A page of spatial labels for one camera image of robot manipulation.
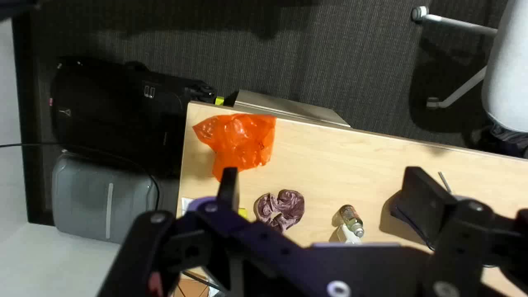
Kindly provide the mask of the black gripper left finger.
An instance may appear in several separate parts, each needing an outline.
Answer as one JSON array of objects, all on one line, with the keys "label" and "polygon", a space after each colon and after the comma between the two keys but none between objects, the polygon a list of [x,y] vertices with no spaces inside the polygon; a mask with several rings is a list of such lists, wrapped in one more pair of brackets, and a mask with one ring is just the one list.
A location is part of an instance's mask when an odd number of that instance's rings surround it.
[{"label": "black gripper left finger", "polygon": [[217,199],[226,205],[236,205],[240,199],[238,192],[238,169],[226,167],[222,176]]}]

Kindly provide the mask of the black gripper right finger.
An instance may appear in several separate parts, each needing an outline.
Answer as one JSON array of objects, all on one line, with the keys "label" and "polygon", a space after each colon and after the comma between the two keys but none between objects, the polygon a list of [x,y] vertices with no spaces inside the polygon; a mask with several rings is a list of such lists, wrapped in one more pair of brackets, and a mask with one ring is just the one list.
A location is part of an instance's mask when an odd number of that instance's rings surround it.
[{"label": "black gripper right finger", "polygon": [[403,187],[390,212],[405,222],[428,248],[436,246],[446,222],[457,209],[457,200],[421,167],[408,167]]}]

